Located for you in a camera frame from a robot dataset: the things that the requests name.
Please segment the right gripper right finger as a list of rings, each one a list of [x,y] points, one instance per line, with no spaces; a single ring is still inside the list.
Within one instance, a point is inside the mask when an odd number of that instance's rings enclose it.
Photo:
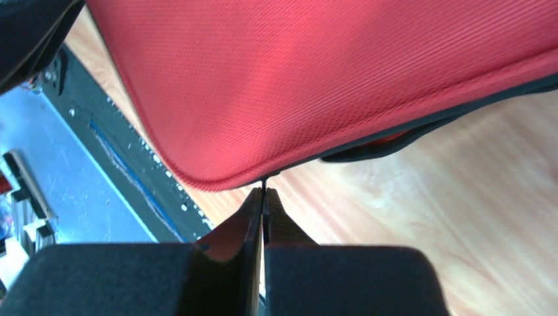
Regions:
[[[278,192],[263,202],[269,315],[447,315],[438,276],[419,250],[321,246],[285,212]]]

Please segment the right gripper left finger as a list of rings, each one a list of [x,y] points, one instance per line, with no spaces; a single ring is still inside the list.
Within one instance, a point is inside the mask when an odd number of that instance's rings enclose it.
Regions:
[[[263,191],[194,243],[62,244],[33,256],[2,315],[256,315]]]

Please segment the red black medicine case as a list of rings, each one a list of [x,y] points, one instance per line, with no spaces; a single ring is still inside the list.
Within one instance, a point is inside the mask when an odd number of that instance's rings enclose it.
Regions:
[[[169,169],[236,188],[557,87],[556,1],[89,1]]]

